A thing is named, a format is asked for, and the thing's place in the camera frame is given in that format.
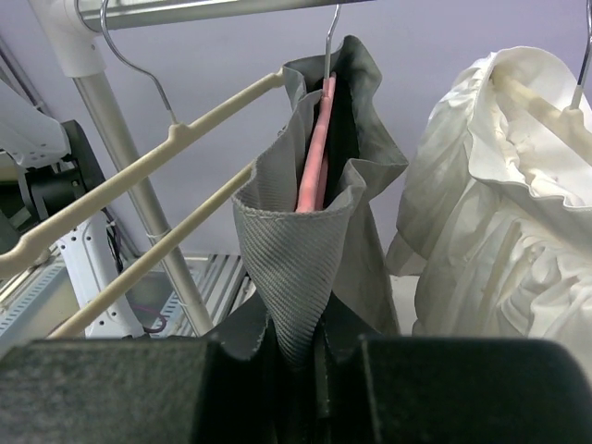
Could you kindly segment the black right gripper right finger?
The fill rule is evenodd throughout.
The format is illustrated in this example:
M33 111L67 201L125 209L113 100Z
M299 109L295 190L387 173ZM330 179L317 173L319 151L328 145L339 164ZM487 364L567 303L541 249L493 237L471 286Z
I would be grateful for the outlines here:
M591 388L551 341L386 337L331 297L314 368L319 443L591 439Z

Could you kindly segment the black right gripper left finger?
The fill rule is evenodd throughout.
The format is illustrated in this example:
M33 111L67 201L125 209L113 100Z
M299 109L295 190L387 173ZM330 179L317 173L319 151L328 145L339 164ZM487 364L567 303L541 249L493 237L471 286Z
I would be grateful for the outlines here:
M1 439L273 443L276 358L258 296L199 339L35 340L1 360Z

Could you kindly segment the grey pleated skirt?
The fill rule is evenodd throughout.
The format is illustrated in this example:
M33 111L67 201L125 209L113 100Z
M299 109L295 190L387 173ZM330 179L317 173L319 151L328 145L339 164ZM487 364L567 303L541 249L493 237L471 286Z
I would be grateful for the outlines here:
M325 150L328 174L319 210L301 213L298 192L318 117L326 69L336 75ZM371 201L408 165L375 110L381 72L362 41L346 36L331 56L284 65L292 114L233 195L246 270L293 368L305 365L331 296L381 333L398 329L385 254Z

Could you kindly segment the pink hanger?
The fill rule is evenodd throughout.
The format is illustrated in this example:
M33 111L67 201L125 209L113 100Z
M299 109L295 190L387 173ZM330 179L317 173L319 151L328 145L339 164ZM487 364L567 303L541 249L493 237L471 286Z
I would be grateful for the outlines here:
M297 213L311 213L313 211L319 211L323 207L328 171L325 145L336 88L336 75L331 73L331 49L333 35L339 22L340 13L341 5L337 5L327 32L322 97L319 102L319 114L314 126L302 173L296 206Z

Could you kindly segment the cream plastic hanger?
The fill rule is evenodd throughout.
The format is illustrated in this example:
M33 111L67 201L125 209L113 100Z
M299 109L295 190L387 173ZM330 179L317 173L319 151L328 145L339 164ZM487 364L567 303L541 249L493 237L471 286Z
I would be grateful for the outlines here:
M208 332L212 320L179 244L219 208L249 177L248 168L216 191L190 216L171 228L149 180L150 175L242 108L283 85L281 72L264 76L191 124L173 122L166 140L139 155L105 75L105 62L96 47L96 31L83 21L74 1L35 1L31 5L64 74L72 78L86 104L117 173L99 185L95 196L107 206L128 194L146 228L151 249L107 285L90 307L81 309L53 332L54 338L84 335L91 339L138 338L144 328L132 310L127 292L154 266L162 265L197 334Z

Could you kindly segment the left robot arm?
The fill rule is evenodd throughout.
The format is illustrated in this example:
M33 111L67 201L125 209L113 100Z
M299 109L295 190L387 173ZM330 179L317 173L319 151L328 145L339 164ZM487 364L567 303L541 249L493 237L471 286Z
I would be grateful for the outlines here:
M21 197L38 223L2 253L2 277L29 268L55 245L79 307L90 307L118 275L118 242L105 200L95 196L105 177L82 127L43 114L3 84L1 148L18 168Z

